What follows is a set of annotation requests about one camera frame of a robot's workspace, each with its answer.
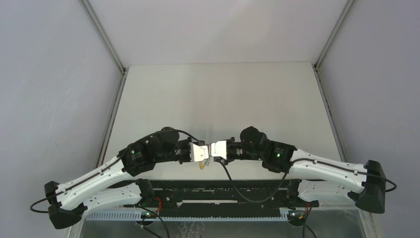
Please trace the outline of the metal keyring with yellow tag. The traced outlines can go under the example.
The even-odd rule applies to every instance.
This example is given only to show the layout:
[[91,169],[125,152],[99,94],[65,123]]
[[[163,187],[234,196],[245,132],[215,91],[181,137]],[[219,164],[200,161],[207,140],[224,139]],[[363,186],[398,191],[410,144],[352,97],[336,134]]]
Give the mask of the metal keyring with yellow tag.
[[199,168],[200,170],[204,170],[206,167],[210,165],[210,159],[204,159],[199,162]]

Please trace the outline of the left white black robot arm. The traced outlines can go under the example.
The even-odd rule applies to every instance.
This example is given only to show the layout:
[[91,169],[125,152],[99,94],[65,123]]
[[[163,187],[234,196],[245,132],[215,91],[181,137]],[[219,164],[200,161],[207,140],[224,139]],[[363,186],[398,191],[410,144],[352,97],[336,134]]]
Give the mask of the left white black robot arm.
[[121,205],[148,207],[155,192],[148,179],[136,179],[152,171],[157,163],[200,162],[208,158],[208,147],[190,134],[180,140],[181,130],[165,127],[118,152],[110,161],[66,183],[45,184],[48,215],[56,229],[71,227],[89,213]]

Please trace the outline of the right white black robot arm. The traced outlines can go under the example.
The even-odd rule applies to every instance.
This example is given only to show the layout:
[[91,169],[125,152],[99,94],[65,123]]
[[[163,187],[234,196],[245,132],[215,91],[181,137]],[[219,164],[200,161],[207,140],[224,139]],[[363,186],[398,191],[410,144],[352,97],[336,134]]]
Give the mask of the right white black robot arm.
[[387,179],[377,161],[354,164],[323,158],[270,140],[253,126],[242,130],[239,141],[230,138],[217,142],[216,149],[225,165],[234,160],[260,161],[270,172],[291,175],[295,182],[289,183],[286,199],[292,206],[303,202],[353,201],[361,210],[385,212]]

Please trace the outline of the left electronics board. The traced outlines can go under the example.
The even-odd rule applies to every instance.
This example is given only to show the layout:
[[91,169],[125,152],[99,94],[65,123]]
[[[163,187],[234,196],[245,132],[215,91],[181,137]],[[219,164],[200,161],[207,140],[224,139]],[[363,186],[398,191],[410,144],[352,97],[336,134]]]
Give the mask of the left electronics board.
[[157,216],[154,213],[151,212],[143,212],[141,215],[141,220],[146,220],[146,219],[156,219]]

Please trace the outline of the electronics board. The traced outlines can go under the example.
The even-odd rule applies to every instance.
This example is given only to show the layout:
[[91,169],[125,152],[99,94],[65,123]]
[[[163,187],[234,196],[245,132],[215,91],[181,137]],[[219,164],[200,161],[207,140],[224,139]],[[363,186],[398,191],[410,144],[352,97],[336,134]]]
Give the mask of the electronics board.
[[141,220],[146,220],[146,219],[156,219],[157,216],[154,213],[151,212],[143,212],[141,215]]
[[288,223],[295,227],[301,227],[306,221],[306,213],[304,212],[290,212],[287,215]]

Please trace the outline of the right electronics board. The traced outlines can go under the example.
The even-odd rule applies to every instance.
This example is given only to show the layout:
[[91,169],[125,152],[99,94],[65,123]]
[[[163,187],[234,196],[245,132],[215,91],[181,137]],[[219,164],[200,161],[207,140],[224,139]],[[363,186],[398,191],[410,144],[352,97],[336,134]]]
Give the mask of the right electronics board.
[[295,227],[301,227],[306,221],[306,213],[304,212],[290,212],[287,215],[288,223]]

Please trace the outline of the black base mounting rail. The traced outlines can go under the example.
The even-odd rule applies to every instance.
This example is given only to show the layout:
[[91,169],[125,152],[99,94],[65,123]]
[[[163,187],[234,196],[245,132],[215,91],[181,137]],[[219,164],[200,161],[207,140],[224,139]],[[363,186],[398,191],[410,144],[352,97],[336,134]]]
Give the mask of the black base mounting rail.
[[273,215],[275,209],[305,212],[318,201],[298,197],[299,180],[152,180],[153,198],[144,204],[159,215]]

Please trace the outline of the right aluminium frame post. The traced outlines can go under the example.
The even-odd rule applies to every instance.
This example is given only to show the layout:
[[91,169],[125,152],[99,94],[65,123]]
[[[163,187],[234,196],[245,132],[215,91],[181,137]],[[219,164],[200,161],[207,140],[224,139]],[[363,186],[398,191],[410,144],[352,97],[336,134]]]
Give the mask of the right aluminium frame post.
[[322,66],[322,63],[325,60],[326,55],[328,54],[332,44],[334,43],[336,37],[338,36],[341,28],[343,27],[346,19],[348,18],[352,8],[354,7],[355,3],[357,1],[356,0],[347,0],[343,9],[341,10],[325,44],[323,45],[320,54],[318,55],[315,63],[313,64],[314,66],[314,71],[319,71],[319,69]]

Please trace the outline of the aluminium frame post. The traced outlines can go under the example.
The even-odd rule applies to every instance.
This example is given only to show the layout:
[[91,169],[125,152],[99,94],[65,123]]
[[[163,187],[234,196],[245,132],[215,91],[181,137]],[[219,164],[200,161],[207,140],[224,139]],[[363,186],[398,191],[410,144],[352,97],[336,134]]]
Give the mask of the aluminium frame post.
[[102,44],[104,45],[105,49],[107,50],[109,56],[113,60],[114,64],[118,68],[121,74],[126,73],[126,67],[124,66],[122,60],[120,59],[114,45],[112,44],[105,28],[103,27],[99,16],[97,15],[93,5],[89,0],[79,0],[86,16],[89,18],[94,30],[98,34]]
[[352,8],[354,7],[355,3],[357,1],[356,0],[347,0],[343,9],[341,10],[325,44],[323,45],[320,54],[318,55],[315,63],[313,64],[314,66],[314,71],[319,71],[319,69],[322,66],[322,63],[325,60],[326,55],[328,54],[332,44],[334,43],[336,37],[338,36],[341,28],[343,27],[346,19],[348,18]]

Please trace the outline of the left aluminium frame post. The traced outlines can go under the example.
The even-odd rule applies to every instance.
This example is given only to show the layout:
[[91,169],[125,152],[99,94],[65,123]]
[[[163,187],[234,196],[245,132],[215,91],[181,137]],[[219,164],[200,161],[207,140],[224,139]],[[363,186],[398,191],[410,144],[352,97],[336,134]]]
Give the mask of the left aluminium frame post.
[[105,49],[107,50],[109,56],[113,60],[114,64],[118,68],[121,74],[126,73],[126,67],[124,66],[122,60],[120,59],[114,45],[112,44],[105,28],[103,27],[99,16],[97,15],[93,5],[89,0],[79,0],[86,16],[89,18],[94,30],[98,34],[102,44],[104,45]]

